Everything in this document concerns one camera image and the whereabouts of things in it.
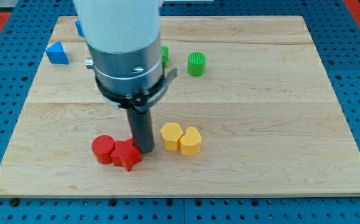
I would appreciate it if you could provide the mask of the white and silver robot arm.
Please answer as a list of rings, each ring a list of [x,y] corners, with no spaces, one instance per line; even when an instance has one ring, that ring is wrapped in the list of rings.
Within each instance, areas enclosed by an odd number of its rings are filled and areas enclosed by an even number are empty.
[[[76,13],[105,100],[145,113],[177,76],[165,73],[160,45],[162,0],[74,0]]]

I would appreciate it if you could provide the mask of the blue block behind arm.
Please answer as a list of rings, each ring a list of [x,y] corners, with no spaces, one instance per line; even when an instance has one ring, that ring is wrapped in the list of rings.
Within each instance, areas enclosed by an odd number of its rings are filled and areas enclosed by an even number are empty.
[[[82,28],[81,28],[81,23],[80,23],[79,20],[76,20],[76,21],[75,21],[75,26],[76,26],[78,35],[79,35],[80,37],[84,37],[83,30],[82,30]]]

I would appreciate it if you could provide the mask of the green block behind arm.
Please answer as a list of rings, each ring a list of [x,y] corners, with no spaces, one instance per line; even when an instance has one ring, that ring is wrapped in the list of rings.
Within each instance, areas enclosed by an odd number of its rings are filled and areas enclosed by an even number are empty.
[[[162,45],[161,46],[161,54],[162,54],[162,63],[164,68],[167,68],[168,61],[169,61],[169,49],[168,46]]]

